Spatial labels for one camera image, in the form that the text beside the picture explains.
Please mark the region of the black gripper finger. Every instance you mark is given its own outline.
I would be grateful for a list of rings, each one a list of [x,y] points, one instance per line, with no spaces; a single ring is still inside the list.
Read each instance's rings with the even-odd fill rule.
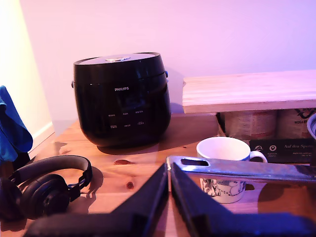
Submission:
[[[167,200],[167,164],[163,163],[137,192],[107,215],[103,236],[151,237]]]
[[[173,163],[171,189],[179,213],[193,237],[232,237],[237,234],[234,215],[204,193]]]

